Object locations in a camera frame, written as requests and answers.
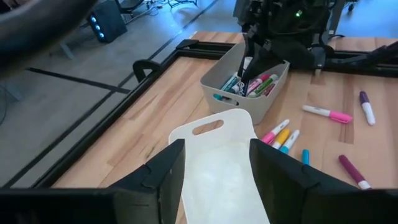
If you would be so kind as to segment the white plastic bin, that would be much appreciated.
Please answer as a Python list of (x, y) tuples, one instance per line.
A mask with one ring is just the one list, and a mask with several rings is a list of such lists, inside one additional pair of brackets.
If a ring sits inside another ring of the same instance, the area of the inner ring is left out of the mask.
[(226, 110), (175, 128), (185, 141), (182, 201), (187, 224), (270, 224), (249, 160), (251, 115)]

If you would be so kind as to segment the red Expo marker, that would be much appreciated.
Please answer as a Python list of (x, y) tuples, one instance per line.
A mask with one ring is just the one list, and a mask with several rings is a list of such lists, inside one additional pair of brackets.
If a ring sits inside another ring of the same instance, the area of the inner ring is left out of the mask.
[(276, 84), (277, 84), (277, 81), (274, 81), (269, 86), (267, 86), (266, 89), (263, 91), (262, 95), (268, 96), (270, 94), (270, 92), (274, 89)]

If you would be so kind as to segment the black box with blue lights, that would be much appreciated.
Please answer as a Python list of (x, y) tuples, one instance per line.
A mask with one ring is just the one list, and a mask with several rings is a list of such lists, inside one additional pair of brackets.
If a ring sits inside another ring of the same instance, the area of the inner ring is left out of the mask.
[(115, 0), (95, 5), (86, 20), (101, 43), (111, 43), (127, 32)]

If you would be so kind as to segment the blue-capped white marker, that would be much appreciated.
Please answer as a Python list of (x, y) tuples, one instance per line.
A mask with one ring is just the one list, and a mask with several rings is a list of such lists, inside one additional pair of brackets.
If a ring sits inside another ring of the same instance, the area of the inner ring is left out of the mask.
[(291, 149), (291, 147), (294, 145), (295, 141), (297, 140), (298, 136), (300, 134), (300, 131), (297, 129), (295, 130), (285, 141), (285, 143), (280, 147), (280, 151), (288, 154), (289, 150)]

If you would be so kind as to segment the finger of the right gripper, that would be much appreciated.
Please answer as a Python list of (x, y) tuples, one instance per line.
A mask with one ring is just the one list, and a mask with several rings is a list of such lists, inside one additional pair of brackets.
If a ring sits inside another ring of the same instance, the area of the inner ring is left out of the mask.
[(243, 39), (244, 39), (245, 48), (244, 48), (243, 58), (241, 60), (241, 64), (238, 70), (239, 78), (244, 78), (244, 73), (249, 65), (246, 59), (249, 57), (253, 57), (254, 55), (254, 42), (252, 41), (250, 36), (247, 33), (244, 33)]
[(264, 48), (254, 46), (254, 55), (244, 73), (244, 78), (241, 78), (241, 81), (247, 83), (262, 72), (283, 63), (285, 63), (285, 60), (274, 53), (271, 47)]

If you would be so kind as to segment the dark green Expo marker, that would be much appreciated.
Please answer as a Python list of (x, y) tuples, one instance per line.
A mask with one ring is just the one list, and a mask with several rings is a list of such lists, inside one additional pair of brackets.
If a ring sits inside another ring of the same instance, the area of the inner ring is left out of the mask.
[(250, 94), (248, 94), (249, 98), (257, 98), (262, 95), (265, 89), (271, 85), (274, 81), (278, 80), (279, 77), (276, 74), (272, 74), (267, 80), (262, 82), (256, 89), (254, 89)]

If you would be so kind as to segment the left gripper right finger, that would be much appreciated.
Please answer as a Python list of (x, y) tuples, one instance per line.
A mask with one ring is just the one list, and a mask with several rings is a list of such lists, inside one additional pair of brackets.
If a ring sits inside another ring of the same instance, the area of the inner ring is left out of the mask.
[(354, 224), (364, 218), (358, 191), (258, 139), (249, 143), (252, 175), (271, 224)]

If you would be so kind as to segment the pink-capped white marker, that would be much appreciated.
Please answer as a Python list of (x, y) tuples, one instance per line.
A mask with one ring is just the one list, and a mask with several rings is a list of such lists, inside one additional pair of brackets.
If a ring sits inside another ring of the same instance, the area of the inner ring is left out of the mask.
[(285, 119), (283, 122), (278, 124), (274, 129), (268, 132), (261, 140), (266, 143), (270, 144), (274, 138), (290, 123), (289, 119)]
[(309, 106), (309, 105), (303, 105), (302, 109), (304, 111), (310, 112), (310, 113), (314, 113), (314, 114), (318, 114), (321, 116), (325, 116), (328, 117), (330, 119), (332, 119), (333, 121), (337, 121), (340, 123), (349, 123), (353, 120), (353, 117), (348, 115), (348, 114), (344, 114), (338, 111), (333, 111), (333, 110), (327, 110), (324, 108), (317, 108), (314, 106)]

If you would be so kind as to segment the grey plastic bin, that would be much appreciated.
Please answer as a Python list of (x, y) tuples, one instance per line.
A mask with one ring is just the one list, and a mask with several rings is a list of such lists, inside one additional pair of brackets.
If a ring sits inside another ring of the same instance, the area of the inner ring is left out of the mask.
[(221, 90), (223, 84), (234, 72), (238, 71), (244, 55), (244, 43), (238, 43), (224, 54), (215, 65), (201, 78), (200, 83), (209, 110), (212, 113), (241, 108), (246, 110), (252, 118), (253, 124), (259, 124), (274, 100), (277, 98), (287, 79), (290, 63), (276, 65), (267, 70), (267, 73), (277, 75), (279, 80), (271, 92), (258, 98), (246, 98)]

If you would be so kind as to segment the pink Expo marker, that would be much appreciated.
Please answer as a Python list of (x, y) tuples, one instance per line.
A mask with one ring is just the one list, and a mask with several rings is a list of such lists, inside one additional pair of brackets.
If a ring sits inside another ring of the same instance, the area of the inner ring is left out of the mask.
[(255, 78), (248, 86), (246, 96), (248, 96), (252, 91), (254, 91), (260, 84), (270, 77), (269, 74), (262, 74)]

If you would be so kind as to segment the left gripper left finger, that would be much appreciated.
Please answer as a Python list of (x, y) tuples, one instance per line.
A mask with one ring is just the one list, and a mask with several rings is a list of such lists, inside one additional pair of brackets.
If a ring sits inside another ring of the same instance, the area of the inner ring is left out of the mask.
[(185, 173), (185, 141), (178, 139), (111, 185), (112, 224), (175, 224)]

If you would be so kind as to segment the yellow-capped white marker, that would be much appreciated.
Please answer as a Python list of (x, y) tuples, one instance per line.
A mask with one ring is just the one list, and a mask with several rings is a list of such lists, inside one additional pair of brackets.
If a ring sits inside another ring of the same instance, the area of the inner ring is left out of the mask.
[(289, 135), (290, 135), (290, 129), (288, 128), (283, 129), (274, 140), (272, 147), (274, 149), (279, 149), (289, 138)]

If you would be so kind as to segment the black frame clamp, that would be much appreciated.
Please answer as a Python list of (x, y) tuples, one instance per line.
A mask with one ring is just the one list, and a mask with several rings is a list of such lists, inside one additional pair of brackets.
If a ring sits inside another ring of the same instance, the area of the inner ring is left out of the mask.
[(148, 59), (137, 60), (133, 63), (132, 69), (137, 78), (137, 81), (140, 83), (147, 76), (145, 74), (145, 70), (150, 70), (151, 72), (156, 72), (161, 68), (161, 64)]

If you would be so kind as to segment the purple Expo marker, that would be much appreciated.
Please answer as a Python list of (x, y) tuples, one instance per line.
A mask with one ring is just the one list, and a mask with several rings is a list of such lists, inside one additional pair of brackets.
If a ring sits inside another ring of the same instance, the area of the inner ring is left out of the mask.
[(345, 155), (339, 155), (338, 160), (343, 166), (345, 171), (349, 176), (356, 182), (361, 190), (372, 189), (368, 181), (363, 177), (359, 170), (350, 162), (350, 160)]

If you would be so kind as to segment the purple-capped white marker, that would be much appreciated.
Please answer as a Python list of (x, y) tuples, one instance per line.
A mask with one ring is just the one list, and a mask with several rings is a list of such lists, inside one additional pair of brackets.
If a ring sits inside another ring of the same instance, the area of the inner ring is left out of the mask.
[(364, 111), (365, 117), (367, 119), (367, 122), (369, 125), (373, 126), (376, 124), (376, 118), (375, 115), (373, 113), (373, 109), (372, 106), (370, 104), (369, 98), (366, 94), (365, 91), (360, 91), (359, 92), (359, 100), (361, 103), (361, 107)]

